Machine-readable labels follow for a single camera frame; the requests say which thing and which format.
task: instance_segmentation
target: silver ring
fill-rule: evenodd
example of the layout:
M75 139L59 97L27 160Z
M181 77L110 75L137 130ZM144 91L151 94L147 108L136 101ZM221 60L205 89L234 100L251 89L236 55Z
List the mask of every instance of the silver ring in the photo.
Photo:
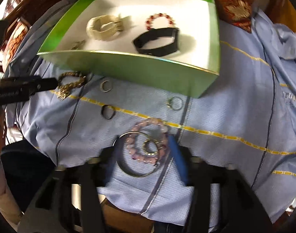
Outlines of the silver ring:
M181 105L180 105L179 108L174 109L173 106L172 106L172 104L173 104L173 100L176 99L176 98L180 100ZM167 105L168 108L170 108L170 109L172 109L172 110L175 110L175 111L178 111L178 110L181 110L181 109L183 108L184 101L183 101L182 98L180 98L180 97L178 97L178 96L173 96L173 97L171 97L171 98L169 98L169 99L167 100L166 105Z
M110 87L109 87L108 90L105 90L105 89L104 89L104 84L105 84L106 82L108 82L108 84L110 85ZM103 81L103 82L100 84L99 87L100 87L100 90L101 90L102 92L104 92L104 93L109 92L111 89L113 89L112 83L111 83L111 81L109 81L109 80L105 80L105 81Z
M122 138L122 137L126 136L127 134L132 134L132 133L136 133L136 134L144 135L145 137L147 137L148 139L150 139L150 140L152 140L152 141L154 142L154 140L153 140L150 136L148 136L147 134L145 134L145 133L143 133L143 132L140 132L140 131L129 131L129 132L126 132L126 133L122 134L119 138ZM154 165L155 168L154 168L152 171L150 171L150 172L148 172L148 173L145 173L145 174L136 174L136 173L134 173L133 171L126 169L126 168L121 164L121 161L120 161L118 158L119 158L119 157L117 157L116 163L117 163L117 165L120 167L120 169L121 169L124 173L126 173L127 175L130 175L130 176L135 177L135 178L143 178L143 177L147 177L148 175L150 175L150 174L154 173L155 171L157 171L157 169L158 169L159 166L160 166L160 164L158 164L158 160L157 160L157 162L156 162L155 165Z

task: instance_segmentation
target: gold ring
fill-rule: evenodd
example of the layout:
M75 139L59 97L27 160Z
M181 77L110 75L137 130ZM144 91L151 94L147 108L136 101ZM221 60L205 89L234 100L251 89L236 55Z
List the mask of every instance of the gold ring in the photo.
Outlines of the gold ring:
M108 90L105 90L104 89L104 84L106 83L106 82L108 82L109 83L109 85L111 86ZM113 86L112 86L112 83L109 81L109 80L105 80L105 81L103 81L101 84L100 84L100 90L102 91L102 92L109 92L111 89L113 89Z
M151 139L146 139L145 142L143 143L143 145L141 146L141 150L143 151L144 154L148 155L148 156L154 156L156 154L158 154L158 152L148 152L147 148L146 148L146 145L149 143L149 142L154 142L157 149L158 149L158 146L159 146L159 142L157 140L151 140Z

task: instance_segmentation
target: black ring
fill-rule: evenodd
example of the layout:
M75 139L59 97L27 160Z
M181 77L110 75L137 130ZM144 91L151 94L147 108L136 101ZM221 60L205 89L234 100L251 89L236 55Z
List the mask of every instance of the black ring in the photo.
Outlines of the black ring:
M111 109L113 110L113 113L112 113L112 115L111 115L110 118L106 118L105 115L104 115L104 111L105 111L105 109L106 109L107 107L109 107L109 108L111 108ZM101 109L100 113L101 113L102 117L105 118L106 120L111 120L111 119L115 116L115 114L116 114L116 110L114 109L113 106L111 106L111 105L107 105L107 104L106 104L106 105L103 105L103 106L102 106L102 109Z
M117 138L117 139L114 141L114 143L113 143L112 146L115 145L115 143L116 143L116 141L117 141L118 139L122 139L124 136L126 136L126 135L128 135L128 134L132 134L132 133L136 133L136 134L144 135L144 136L148 137L150 140L152 140L152 139L150 138L150 136L148 136L147 134L145 134L145 133L143 133L143 132L140 132L140 131L129 131L129 132L126 132L126 133L122 134L119 138ZM143 177L146 177L146 176L148 176L148 175L154 173L155 171L157 171L158 168L159 168L159 166L160 166L160 164L158 164L158 161L157 161L156 164L154 165L154 169L153 169L152 171L150 171L150 172L148 172L148 173L145 173L145 174L136 174L136 173L134 173L131 169L128 169L127 167L125 167L125 166L122 164L120 158L122 158L122 156L121 156L121 157L117 157L117 160L116 160L116 163L118 164L118 166L120 167L120 169L121 169L124 173L126 173L127 175L130 175L130 176L135 177L135 178L143 178Z

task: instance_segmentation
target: silver bangle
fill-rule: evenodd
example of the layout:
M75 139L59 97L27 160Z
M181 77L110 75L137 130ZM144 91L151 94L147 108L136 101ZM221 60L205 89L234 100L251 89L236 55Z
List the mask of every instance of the silver bangle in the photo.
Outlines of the silver bangle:
M148 136L147 134L145 134L145 133L143 133L143 132L140 132L140 131L129 131L129 132L126 132L126 133L122 134L122 135L119 137L119 139L121 139L122 137L124 137L124 136L126 136L126 135L128 135L128 134L133 134L133 133L140 134L140 135L144 135L145 137L147 137L147 139L152 140L152 141L155 143L154 139L152 139L150 136ZM130 176L132 176L132 177L135 177L135 178L143 178L143 177L147 177L148 175L150 175L150 174L154 173L155 171L157 171L158 168L159 168L159 166L160 166L160 164L159 164L158 161L157 161L156 164L155 164L155 167L154 167L154 169L153 169L152 171L150 171L150 172L148 172L148 173L145 173L145 174L137 174L137 173L133 172L131 169L128 169L127 166L124 166L123 163L121 162L121 159L120 159L120 158L122 158L122 155L121 155L121 157L117 157L117 160L116 160L117 165L120 167L120 169L121 169L124 173L126 173L127 175L130 175Z

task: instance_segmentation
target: red beaded bracelet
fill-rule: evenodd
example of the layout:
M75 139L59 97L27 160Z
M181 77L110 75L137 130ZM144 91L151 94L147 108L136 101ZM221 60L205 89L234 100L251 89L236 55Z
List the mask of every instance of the red beaded bracelet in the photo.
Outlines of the red beaded bracelet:
M175 27L173 19L169 15L166 15L166 14L163 14L163 13L158 13L158 14L154 14L154 15L147 18L146 29L148 31L152 29L153 20L155 20L158 17L165 17L169 21L169 27Z

